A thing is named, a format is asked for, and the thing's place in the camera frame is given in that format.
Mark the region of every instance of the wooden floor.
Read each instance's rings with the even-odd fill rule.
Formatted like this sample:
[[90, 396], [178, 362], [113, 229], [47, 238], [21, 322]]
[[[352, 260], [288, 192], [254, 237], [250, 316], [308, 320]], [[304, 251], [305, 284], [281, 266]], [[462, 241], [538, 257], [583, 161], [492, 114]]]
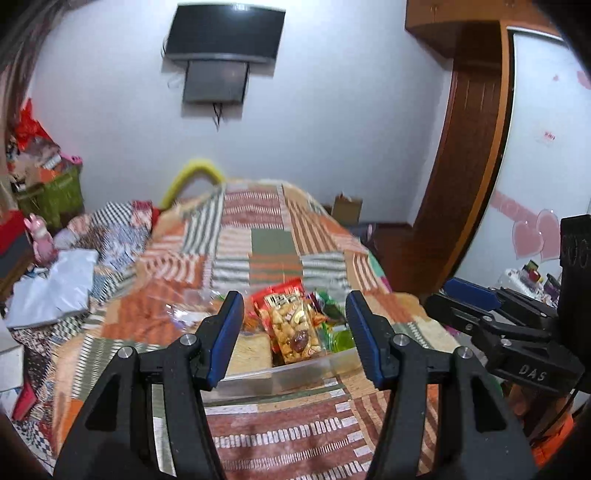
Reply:
[[374, 236], [378, 261], [394, 291], [419, 298], [437, 290], [444, 260], [433, 247], [434, 239], [421, 237], [410, 226], [378, 226]]

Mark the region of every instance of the blue gripper pad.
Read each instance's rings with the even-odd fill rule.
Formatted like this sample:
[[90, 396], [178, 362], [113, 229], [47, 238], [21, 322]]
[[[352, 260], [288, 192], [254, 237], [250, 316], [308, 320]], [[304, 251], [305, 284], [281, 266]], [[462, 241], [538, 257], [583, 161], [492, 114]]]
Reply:
[[237, 291], [226, 296], [217, 315], [204, 319], [196, 332], [201, 341], [193, 378], [201, 390], [210, 391], [225, 377], [244, 317], [244, 299]]
[[450, 278], [445, 282], [443, 291], [453, 299], [473, 305], [487, 312], [501, 308], [501, 301], [497, 298], [494, 291], [462, 280], [461, 278]]
[[378, 390], [390, 390], [400, 367], [391, 355], [390, 340], [395, 333], [390, 323], [372, 313], [359, 290], [347, 295], [345, 313], [365, 376]]

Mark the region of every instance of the pink figurine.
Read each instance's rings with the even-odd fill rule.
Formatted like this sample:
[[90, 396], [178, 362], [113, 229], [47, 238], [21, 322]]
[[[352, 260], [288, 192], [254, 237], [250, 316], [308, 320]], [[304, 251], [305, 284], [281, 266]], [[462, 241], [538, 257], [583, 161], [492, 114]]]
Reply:
[[31, 214], [31, 221], [25, 218], [25, 226], [33, 238], [33, 253], [39, 265], [47, 266], [57, 258], [57, 250], [43, 217]]

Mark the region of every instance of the orange cloth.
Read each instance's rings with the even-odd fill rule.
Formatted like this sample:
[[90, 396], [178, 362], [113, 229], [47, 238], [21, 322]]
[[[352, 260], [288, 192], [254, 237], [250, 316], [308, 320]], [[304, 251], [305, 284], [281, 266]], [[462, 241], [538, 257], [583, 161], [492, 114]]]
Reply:
[[562, 425], [562, 428], [554, 435], [549, 437], [544, 443], [532, 449], [534, 459], [539, 468], [542, 468], [548, 460], [558, 451], [560, 446], [573, 430], [574, 421], [572, 415], [568, 415]]

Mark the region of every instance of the pink heart sticker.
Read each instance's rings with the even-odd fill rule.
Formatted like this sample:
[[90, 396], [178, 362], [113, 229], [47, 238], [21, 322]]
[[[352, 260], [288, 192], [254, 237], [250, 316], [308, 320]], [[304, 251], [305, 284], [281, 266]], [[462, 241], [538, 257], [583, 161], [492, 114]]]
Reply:
[[542, 262], [560, 258], [560, 222], [550, 210], [542, 210], [538, 214], [535, 228], [541, 232], [544, 246], [540, 252]]
[[517, 258], [531, 257], [539, 254], [544, 248], [544, 240], [534, 225], [527, 222], [515, 222], [513, 231], [513, 248]]

